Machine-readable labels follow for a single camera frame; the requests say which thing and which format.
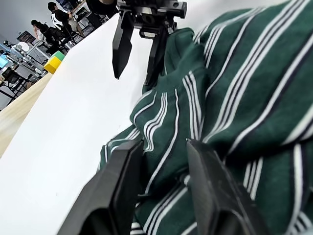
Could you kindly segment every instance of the black shirt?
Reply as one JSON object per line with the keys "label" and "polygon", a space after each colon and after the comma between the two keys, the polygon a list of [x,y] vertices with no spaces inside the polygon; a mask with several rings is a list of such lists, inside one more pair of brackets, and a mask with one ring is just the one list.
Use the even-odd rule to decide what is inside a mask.
{"label": "black shirt", "polygon": [[68,24],[69,14],[62,10],[54,10],[51,14],[51,19],[54,26],[61,30],[65,36],[69,36],[72,31],[71,26]]}
{"label": "black shirt", "polygon": [[52,12],[53,14],[55,14],[55,18],[58,20],[58,21],[61,21],[64,24],[67,24],[68,23],[68,19],[69,19],[69,14],[62,11],[62,10],[55,10]]}

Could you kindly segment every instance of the white table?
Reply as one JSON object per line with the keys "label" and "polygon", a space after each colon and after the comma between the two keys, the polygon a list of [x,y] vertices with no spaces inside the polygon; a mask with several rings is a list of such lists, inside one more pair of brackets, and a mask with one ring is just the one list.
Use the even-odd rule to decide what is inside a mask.
{"label": "white table", "polygon": [[[259,4],[189,0],[179,26],[197,30],[226,10]],[[116,80],[112,40],[117,20],[113,17],[68,53],[0,159],[1,235],[56,234],[95,174],[101,146],[129,126],[152,41],[134,31],[129,63]]]}

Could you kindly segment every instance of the green fabric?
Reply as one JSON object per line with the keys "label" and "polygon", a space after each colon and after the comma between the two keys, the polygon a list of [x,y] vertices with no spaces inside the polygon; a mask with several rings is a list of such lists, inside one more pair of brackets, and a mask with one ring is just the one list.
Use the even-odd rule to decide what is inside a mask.
{"label": "green fabric", "polygon": [[103,167],[121,143],[144,140],[140,178],[150,197],[131,234],[197,234],[187,138],[225,160],[272,234],[312,226],[312,12],[313,2],[294,0],[170,36],[156,87],[101,151]]}

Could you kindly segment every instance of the gray wall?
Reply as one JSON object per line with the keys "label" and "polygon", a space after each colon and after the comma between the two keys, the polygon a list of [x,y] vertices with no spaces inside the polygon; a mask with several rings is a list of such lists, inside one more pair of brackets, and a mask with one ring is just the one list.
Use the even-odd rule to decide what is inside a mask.
{"label": "gray wall", "polygon": [[0,34],[15,43],[25,30],[34,35],[32,20],[52,26],[48,2],[53,0],[0,0]]}

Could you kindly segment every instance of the white stripe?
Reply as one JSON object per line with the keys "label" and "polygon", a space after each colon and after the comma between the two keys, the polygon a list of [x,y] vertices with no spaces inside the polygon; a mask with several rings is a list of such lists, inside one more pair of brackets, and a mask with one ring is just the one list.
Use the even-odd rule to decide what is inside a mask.
{"label": "white stripe", "polygon": [[301,218],[301,220],[303,221],[303,223],[308,229],[312,227],[312,222],[302,211],[300,212],[299,217]]}
{"label": "white stripe", "polygon": [[211,62],[211,58],[212,58],[212,54],[213,54],[213,51],[216,47],[216,44],[217,42],[219,41],[220,39],[220,36],[224,30],[224,28],[226,28],[227,25],[224,25],[223,27],[221,27],[218,32],[217,32],[217,36],[215,37],[214,41],[213,41],[213,44],[212,44],[212,47],[211,49],[209,49],[205,55],[205,61],[206,61],[206,64],[205,64],[205,67],[208,68],[209,65],[210,65],[210,62]]}
{"label": "white stripe", "polygon": [[292,228],[291,232],[290,232],[291,235],[297,235],[298,234],[298,231],[295,227]]}
{"label": "white stripe", "polygon": [[225,23],[220,23],[218,25],[216,25],[213,29],[212,29],[212,32],[209,36],[209,39],[205,45],[205,48],[204,48],[204,54],[205,54],[205,61],[206,61],[206,67],[209,66],[209,63],[211,61],[211,57],[212,57],[212,53],[214,51],[214,48],[216,46],[216,43],[222,33],[222,31],[224,30],[225,27],[231,25],[231,24],[234,24],[240,20],[243,20],[247,17],[250,17],[252,16],[253,14],[258,14],[260,11],[263,11],[265,10],[265,8],[254,8],[254,9],[251,9],[250,11],[248,12],[245,12],[244,14],[242,15],[239,15],[233,19],[230,19],[228,21],[226,21]]}
{"label": "white stripe", "polygon": [[149,140],[150,140],[150,147],[146,148],[145,152],[152,152],[155,148],[155,145],[154,145],[154,142],[153,142],[153,135],[154,133],[156,132],[156,130],[158,128],[160,128],[164,122],[164,119],[166,117],[166,114],[167,114],[167,106],[168,106],[168,102],[167,102],[167,93],[165,93],[165,107],[164,107],[164,111],[162,113],[162,115],[160,116],[159,120],[154,124],[154,125],[151,125],[151,131],[150,131],[150,134],[149,134]]}
{"label": "white stripe", "polygon": [[[136,139],[136,138],[139,136],[139,134],[140,134],[140,132],[138,131],[132,138],[130,138],[130,139],[124,139],[123,141],[132,141],[132,140]],[[119,146],[120,146],[120,144],[117,145],[117,146],[114,146],[114,147],[111,149],[110,153],[112,153],[112,152],[113,152],[115,149],[117,149]]]}
{"label": "white stripe", "polygon": [[181,235],[188,235],[191,231],[193,231],[197,227],[197,223],[194,222],[190,225]]}
{"label": "white stripe", "polygon": [[213,44],[215,41],[217,41],[222,33],[222,30],[220,30],[221,27],[226,27],[226,25],[220,25],[219,27],[214,27],[212,29],[212,33],[210,34],[210,36],[212,35],[212,38],[209,38],[209,40],[207,41],[207,43],[205,44],[205,47],[204,47],[204,61],[205,61],[205,64],[206,63],[209,63],[209,61],[207,62],[207,57],[208,57],[208,54],[214,50],[215,48],[215,45],[213,47]]}
{"label": "white stripe", "polygon": [[140,227],[141,226],[140,226],[139,223],[137,223],[137,222],[132,223],[132,229],[137,229],[137,228],[140,228]]}
{"label": "white stripe", "polygon": [[156,125],[159,124],[159,122],[160,122],[160,120],[161,120],[161,118],[162,118],[162,116],[163,116],[163,114],[164,114],[164,111],[165,111],[165,103],[166,103],[166,101],[165,101],[166,98],[165,98],[165,97],[166,97],[166,93],[163,93],[162,104],[161,104],[161,106],[162,106],[161,113],[159,114],[159,116],[157,117],[157,119],[154,119],[154,122],[151,123],[150,126],[147,128],[146,136],[147,136],[148,145],[147,145],[145,151],[148,150],[148,149],[150,149],[150,147],[151,147],[151,145],[152,145],[152,141],[153,141],[153,140],[150,138],[151,130],[152,130]]}
{"label": "white stripe", "polygon": [[202,30],[198,31],[198,33],[193,37],[193,42],[194,43],[200,43],[200,37],[202,37],[203,33],[207,31],[207,29],[209,28],[209,24],[206,25],[205,27],[203,27]]}
{"label": "white stripe", "polygon": [[173,198],[175,198],[177,196],[179,191],[181,191],[181,188],[176,189],[175,192],[168,199],[166,199],[166,201],[158,208],[157,212],[155,213],[155,215],[151,221],[151,224],[150,224],[148,231],[144,229],[148,235],[150,235],[151,232],[153,232],[152,229],[153,229],[154,225],[156,224],[156,220],[158,219],[158,217],[161,214],[161,212],[163,211],[163,209],[166,208],[170,202],[172,202]]}
{"label": "white stripe", "polygon": [[190,124],[190,135],[191,138],[194,139],[195,138],[195,133],[194,133],[194,116],[193,116],[193,108],[192,108],[192,101],[191,101],[191,94],[189,91],[189,87],[187,86],[187,83],[185,81],[185,78],[182,80],[184,87],[186,89],[187,92],[187,96],[188,96],[188,101],[189,101],[189,124]]}
{"label": "white stripe", "polygon": [[256,191],[258,189],[260,178],[261,178],[262,167],[263,167],[263,158],[260,157],[259,162],[258,162],[258,167],[256,168],[253,187],[252,187],[251,194],[250,194],[250,197],[252,200],[254,200],[256,196]]}
{"label": "white stripe", "polygon": [[162,168],[165,160],[167,159],[168,155],[171,153],[172,151],[172,148],[174,146],[174,143],[176,141],[176,138],[177,138],[177,133],[178,133],[178,120],[179,120],[179,107],[178,107],[178,100],[179,100],[179,97],[177,95],[177,89],[175,89],[175,96],[176,96],[176,119],[175,119],[175,131],[174,131],[174,136],[171,140],[171,143],[170,143],[170,146],[167,148],[166,152],[164,153],[161,161],[159,162],[159,164],[157,165],[155,171],[153,172],[148,184],[147,184],[147,187],[146,187],[146,191],[145,193],[149,193],[149,190],[150,190],[150,186],[153,182],[153,180],[155,179],[155,177],[157,176],[158,172],[160,171],[160,169]]}
{"label": "white stripe", "polygon": [[297,217],[300,213],[301,199],[302,199],[302,154],[301,145],[296,144],[293,149],[293,166],[294,166],[294,205],[292,216],[287,228],[287,234],[289,234],[297,221]]}
{"label": "white stripe", "polygon": [[190,180],[190,175],[187,175],[184,179],[184,185],[185,186],[188,186],[188,183],[189,183],[189,180]]}
{"label": "white stripe", "polygon": [[248,181],[249,181],[249,176],[250,176],[250,170],[251,170],[251,163],[248,163],[246,165],[246,172],[245,172],[245,177],[244,177],[244,187],[247,188],[248,186]]}
{"label": "white stripe", "polygon": [[[293,6],[293,10],[297,9],[298,5]],[[269,32],[269,34],[262,41],[261,46],[255,52],[255,56],[252,58],[252,62],[250,63],[250,65],[252,65],[252,66],[250,66],[250,68],[249,68],[249,66],[247,65],[247,69],[244,71],[243,75],[241,76],[240,82],[237,84],[237,87],[235,88],[235,92],[233,93],[233,95],[231,97],[231,101],[229,103],[230,105],[228,106],[228,108],[226,110],[226,114],[225,114],[223,122],[221,124],[221,127],[224,126],[224,128],[222,130],[228,128],[231,125],[231,123],[235,117],[239,103],[241,101],[241,98],[242,98],[242,96],[246,90],[246,87],[247,87],[247,85],[250,81],[250,78],[252,77],[254,71],[258,68],[259,64],[261,63],[263,58],[266,56],[266,54],[268,53],[270,48],[273,46],[273,44],[280,37],[280,35],[289,27],[289,25],[294,21],[294,19],[301,13],[304,6],[305,5],[303,5],[302,8],[301,7],[298,8],[297,11],[295,11],[295,13],[293,15],[292,15],[292,11],[290,14],[285,15],[281,21],[279,21],[277,24],[275,24],[273,29]],[[231,112],[231,113],[230,113],[229,119],[227,121],[227,124],[225,125],[226,117],[228,116],[229,112]]]}
{"label": "white stripe", "polygon": [[[204,54],[206,55],[206,51],[207,51],[207,49],[209,48],[209,44],[211,43],[212,38],[214,38],[214,35],[216,34],[216,30],[217,30],[218,28],[220,28],[220,27],[222,27],[222,26],[224,26],[224,25],[233,24],[233,23],[235,23],[235,22],[237,22],[237,21],[239,21],[239,20],[242,20],[242,19],[244,19],[244,18],[246,18],[246,17],[251,16],[251,14],[253,14],[254,12],[257,12],[257,11],[259,11],[259,8],[251,9],[250,11],[247,11],[247,12],[245,12],[245,13],[239,15],[239,16],[236,16],[235,18],[229,19],[229,20],[227,20],[227,21],[224,21],[224,22],[219,23],[219,24],[217,24],[216,26],[214,26],[213,29],[211,30],[210,35],[209,35],[209,38],[208,38],[208,40],[207,40],[207,42],[206,42],[206,45],[205,45],[205,48],[204,48]],[[205,27],[205,28],[203,29],[203,31],[201,32],[201,34],[198,35],[198,38],[195,39],[195,41],[198,41],[198,44],[200,43],[200,38],[201,38],[201,37],[203,36],[203,34],[208,30],[208,28],[209,28],[209,25],[208,25],[207,27]]]}
{"label": "white stripe", "polygon": [[106,163],[108,162],[108,153],[107,153],[107,151],[108,151],[108,146],[106,145],[105,147],[104,147],[104,158],[105,158],[105,160],[106,160]]}
{"label": "white stripe", "polygon": [[149,90],[148,92],[146,92],[145,94],[143,94],[143,95],[139,98],[139,100],[136,102],[136,104],[134,105],[134,107],[136,107],[137,104],[139,104],[139,102],[142,101],[145,97],[147,97],[148,95],[150,95],[152,91],[153,91],[153,90]]}
{"label": "white stripe", "polygon": [[304,232],[306,230],[299,220],[296,222],[295,226],[299,229],[300,232]]}
{"label": "white stripe", "polygon": [[182,191],[180,191],[179,194],[177,194],[177,196],[166,206],[166,208],[162,211],[162,213],[160,214],[160,216],[158,217],[157,221],[156,221],[156,225],[154,226],[152,235],[156,235],[157,234],[157,230],[158,227],[160,225],[160,223],[162,222],[162,219],[166,216],[166,214],[173,208],[173,206],[176,204],[176,202],[182,197],[184,196],[184,194],[188,191],[187,188],[184,188]]}
{"label": "white stripe", "polygon": [[150,215],[148,216],[147,221],[145,222],[145,224],[144,224],[144,226],[143,226],[143,230],[144,230],[145,232],[147,232],[148,227],[149,227],[149,225],[150,225],[150,223],[151,223],[151,221],[152,221],[152,219],[153,219],[155,213],[158,211],[158,209],[161,207],[161,205],[164,204],[164,202],[166,201],[167,198],[169,198],[171,195],[175,194],[176,190],[174,190],[174,189],[175,189],[175,188],[171,189],[171,191],[170,191],[167,195],[165,195],[165,196],[162,198],[162,200],[153,208],[153,210],[151,211]]}
{"label": "white stripe", "polygon": [[215,134],[223,131],[230,126],[236,114],[241,98],[254,71],[258,68],[259,64],[262,62],[263,58],[266,56],[266,54],[280,37],[280,35],[301,13],[301,11],[308,2],[309,0],[305,0],[304,3],[299,7],[302,2],[291,1],[263,30],[262,34],[258,38],[257,42],[254,44],[245,62],[243,63],[235,78],[229,85],[226,96],[222,103],[218,119],[211,133],[207,137],[205,137],[205,142],[207,142]]}
{"label": "white stripe", "polygon": [[155,96],[153,97],[153,101],[150,104],[147,104],[145,107],[143,107],[142,109],[140,109],[134,116],[133,119],[133,124],[136,124],[136,118],[145,110],[149,109],[152,105],[154,105],[155,101],[156,101],[156,96],[157,96],[157,92],[155,93]]}
{"label": "white stripe", "polygon": [[139,130],[137,128],[134,128],[127,137],[125,137],[124,139],[117,139],[117,140],[112,140],[108,143],[108,146],[111,147],[113,143],[115,142],[119,142],[119,141],[124,141],[124,140],[130,140],[134,135],[136,135],[137,133],[139,133]]}
{"label": "white stripe", "polygon": [[283,144],[288,144],[290,142],[295,141],[306,130],[312,118],[313,118],[313,104],[310,106],[307,113],[303,116],[301,121],[293,129],[293,131],[290,133],[287,139],[283,142]]}
{"label": "white stripe", "polygon": [[307,130],[306,134],[301,138],[302,141],[310,138],[313,135],[313,124],[311,127]]}
{"label": "white stripe", "polygon": [[233,45],[231,46],[231,48],[230,48],[230,50],[229,50],[229,53],[228,53],[228,55],[227,55],[227,58],[226,58],[226,60],[225,60],[225,62],[224,62],[224,65],[223,65],[223,67],[222,67],[222,69],[221,69],[219,75],[218,75],[217,78],[212,82],[212,84],[209,86],[209,88],[206,90],[206,92],[205,92],[205,98],[207,98],[207,96],[208,96],[210,90],[212,89],[212,87],[215,86],[215,84],[219,81],[219,79],[220,79],[220,78],[222,77],[222,75],[224,74],[225,69],[226,69],[226,67],[227,67],[227,65],[228,65],[228,62],[230,61],[230,58],[232,57],[232,55],[233,55],[233,53],[234,53],[234,51],[235,51],[235,49],[236,49],[236,47],[237,47],[239,41],[241,40],[241,37],[242,37],[244,31],[246,30],[246,27],[248,26],[248,24],[251,22],[251,20],[252,20],[254,17],[255,17],[255,16],[249,17],[249,18],[247,19],[247,21],[244,23],[244,25],[242,26],[242,28],[241,28],[241,30],[240,30],[240,32],[239,32],[239,34],[238,34],[236,40],[234,41]]}
{"label": "white stripe", "polygon": [[150,126],[153,126],[153,124],[158,120],[158,118],[161,116],[161,114],[162,114],[162,112],[163,112],[163,109],[164,109],[164,103],[165,103],[165,100],[164,100],[164,98],[165,98],[165,93],[162,93],[162,97],[161,97],[161,107],[160,107],[160,110],[159,110],[159,112],[157,113],[157,115],[155,116],[155,118],[154,119],[152,119],[152,120],[150,120],[150,121],[148,121],[145,125],[144,125],[144,127],[143,127],[143,134],[144,134],[144,137],[146,138],[146,141],[147,141],[147,143],[148,143],[148,145],[147,146],[149,146],[149,138],[148,138],[148,132],[149,132],[149,130],[150,130]]}
{"label": "white stripe", "polygon": [[189,78],[192,82],[192,89],[193,89],[194,96],[195,96],[196,110],[197,110],[197,116],[198,116],[198,125],[200,125],[201,118],[202,118],[202,112],[201,112],[201,106],[200,106],[199,97],[198,97],[196,79],[195,79],[194,74],[191,71],[189,72]]}
{"label": "white stripe", "polygon": [[137,234],[145,234],[145,232],[143,230],[133,230],[130,233],[130,235],[137,235]]}
{"label": "white stripe", "polygon": [[288,80],[290,79],[292,73],[294,72],[294,70],[298,67],[299,63],[302,61],[303,57],[305,56],[305,54],[308,52],[308,50],[310,49],[310,47],[313,44],[313,34],[310,37],[310,39],[308,40],[308,42],[305,44],[305,46],[302,48],[302,50],[300,51],[300,53],[297,55],[297,57],[294,59],[293,63],[289,66],[287,72],[285,73],[285,75],[283,76],[282,80],[280,81],[279,85],[277,86],[276,90],[274,91],[272,97],[270,98],[266,108],[263,110],[262,114],[259,116],[259,118],[252,124],[250,125],[248,128],[246,128],[244,131],[242,131],[239,136],[236,138],[236,140],[234,141],[233,145],[231,146],[228,154],[230,154],[231,152],[234,151],[234,149],[238,146],[238,144],[242,141],[242,139],[249,134],[253,129],[255,129],[256,127],[258,127],[264,120],[265,118],[269,115],[270,111],[272,110],[276,100],[278,99],[279,95],[281,94],[282,90],[284,89],[285,85],[287,84]]}
{"label": "white stripe", "polygon": [[192,85],[191,85],[190,78],[188,75],[186,76],[186,82],[187,82],[187,86],[191,94],[192,116],[193,116],[193,127],[194,127],[195,139],[198,140],[199,130],[198,130],[198,124],[197,124],[195,93],[192,89]]}
{"label": "white stripe", "polygon": [[254,181],[255,168],[256,168],[256,161],[254,161],[253,165],[252,165],[251,175],[250,175],[250,179],[249,179],[249,186],[248,186],[248,189],[247,189],[247,191],[249,193],[251,192],[252,183]]}

